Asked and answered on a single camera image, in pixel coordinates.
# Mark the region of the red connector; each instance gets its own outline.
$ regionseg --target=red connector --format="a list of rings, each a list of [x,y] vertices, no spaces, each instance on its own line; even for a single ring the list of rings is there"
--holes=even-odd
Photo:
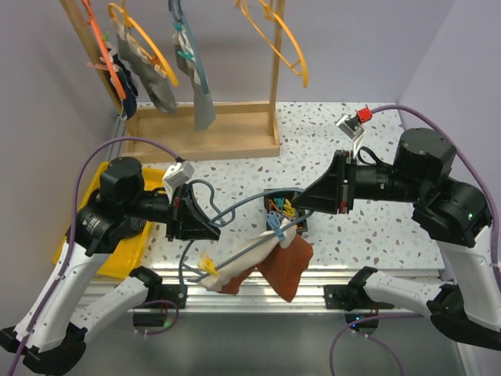
[[[359,118],[360,124],[363,124],[373,118],[373,113],[368,107],[365,107],[357,111],[357,117]]]

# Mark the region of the gray wall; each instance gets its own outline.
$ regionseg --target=gray wall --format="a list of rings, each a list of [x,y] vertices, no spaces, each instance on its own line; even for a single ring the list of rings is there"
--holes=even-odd
[[[454,139],[501,206],[499,166],[499,0],[456,0],[409,87],[399,101],[434,119]],[[403,115],[405,126],[421,126]],[[456,164],[453,176],[471,181]],[[498,352],[475,349],[479,373],[497,375]]]
[[[76,169],[110,136],[114,110],[57,1],[4,3],[0,49],[0,327],[7,327],[49,276]],[[11,359],[0,351],[2,372]]]
[[[279,100],[394,102],[405,90],[454,0],[287,0],[285,21],[303,47],[310,86],[281,66]],[[103,29],[108,0],[94,0]],[[233,7],[234,0],[183,0],[200,47],[212,96],[217,101],[264,100],[269,96],[272,51]],[[272,39],[257,0],[254,19]],[[174,31],[167,0],[129,1],[133,17],[173,61]],[[285,55],[295,61],[289,42]],[[193,100],[178,74],[178,100]]]

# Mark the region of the orange hanger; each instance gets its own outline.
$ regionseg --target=orange hanger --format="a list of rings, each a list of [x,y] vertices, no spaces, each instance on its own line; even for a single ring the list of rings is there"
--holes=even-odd
[[[301,47],[297,43],[296,38],[290,31],[287,24],[283,22],[283,20],[279,17],[279,15],[276,14],[276,12],[273,10],[273,0],[270,0],[269,4],[265,0],[258,0],[258,1],[261,3],[263,7],[263,13],[265,19],[271,22],[279,23],[281,28],[286,32],[287,36],[292,42],[292,45],[296,49],[296,53],[299,57],[299,60],[296,61],[295,63],[290,63],[289,60],[287,60],[285,56],[282,55],[282,53],[273,45],[273,43],[269,40],[269,38],[265,35],[265,33],[254,22],[254,20],[252,20],[249,14],[249,8],[247,6],[247,0],[236,0],[235,6],[240,7],[245,18],[247,18],[250,24],[254,26],[254,29],[256,29],[259,35],[261,35],[261,37],[265,40],[265,42],[268,43],[269,46],[272,48],[273,52],[276,53],[276,55],[278,55],[278,57],[289,67],[289,69],[293,71],[293,73],[296,74],[297,76],[303,77],[303,87],[306,88],[308,86],[308,66],[306,65],[305,56],[301,51]],[[297,65],[301,66],[301,71],[297,70],[296,68]]]
[[[97,44],[99,46],[99,49],[101,50],[101,54],[103,55],[102,59],[104,60],[104,63],[106,64],[106,70],[110,72],[111,76],[111,81],[113,82],[113,85],[115,87],[115,90],[117,90],[118,97],[120,99],[125,99],[127,96],[125,95],[124,88],[122,87],[122,84],[120,82],[120,78],[118,78],[117,72],[115,71],[114,64],[110,60],[110,55],[108,54],[108,49],[106,48],[106,45],[104,44],[101,34],[101,28],[99,27],[99,24],[97,23],[96,15],[94,14],[94,11],[92,10],[91,3],[89,0],[81,0],[81,3],[84,5],[85,10],[87,11],[88,14],[88,24],[91,26],[92,31],[94,31],[94,36],[96,37]],[[102,64],[92,64],[92,67],[98,68],[98,69],[103,69]]]
[[[135,45],[139,48],[141,53],[149,60],[149,62],[155,67],[158,67],[159,71],[167,76],[169,80],[171,80],[171,83],[173,86],[178,86],[179,81],[177,77],[175,76],[174,71],[172,70],[171,66],[167,62],[167,59],[165,59],[164,55],[162,55],[162,52],[158,49],[158,47],[153,43],[149,35],[139,26],[139,24],[129,16],[127,8],[125,6],[125,0],[122,0],[122,7],[119,5],[111,2],[108,5],[108,15],[111,20],[120,22],[120,19],[118,18],[117,12],[122,15],[122,18],[124,20],[123,25],[125,27],[130,27],[130,28],[135,28],[138,33],[141,35],[141,37],[146,41],[146,43],[150,46],[150,48],[153,50],[153,56],[151,56],[148,51],[146,51],[136,40],[132,35],[129,35],[128,37],[135,43]]]

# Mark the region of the speckled white table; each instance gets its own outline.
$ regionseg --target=speckled white table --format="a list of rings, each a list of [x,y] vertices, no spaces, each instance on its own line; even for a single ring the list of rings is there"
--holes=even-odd
[[[385,103],[369,103],[376,107]],[[215,202],[226,208],[265,188],[307,187],[321,176],[337,149],[350,149],[349,138],[335,125],[344,113],[353,114],[361,103],[279,103],[280,157],[231,161],[195,162],[194,179],[206,179],[217,190]],[[377,114],[368,123],[366,145],[383,160],[392,162],[395,145],[402,133],[396,111]],[[167,164],[150,164],[165,169]],[[211,217],[208,189],[195,189],[200,206]],[[443,261],[435,242],[410,219],[410,204],[355,201],[349,215],[315,213],[304,235],[314,248],[313,269],[360,269],[365,265],[380,269],[441,269]],[[215,262],[227,259],[246,239],[265,229],[263,200],[237,211],[236,220],[225,227],[218,243],[198,241],[186,263],[196,266],[200,253]],[[185,244],[169,243],[165,228],[156,225],[143,256],[143,265],[154,269],[176,268]]]

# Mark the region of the wooden base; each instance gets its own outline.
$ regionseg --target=wooden base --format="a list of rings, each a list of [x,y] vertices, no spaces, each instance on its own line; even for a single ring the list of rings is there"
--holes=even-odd
[[[193,105],[181,105],[177,114],[162,114],[154,107],[140,107],[125,122],[130,136],[145,137],[169,146],[190,161],[278,157],[276,116],[269,124],[268,102],[216,104],[216,120],[206,131],[195,131]],[[168,162],[172,158],[146,143],[127,142],[124,155],[142,163]]]

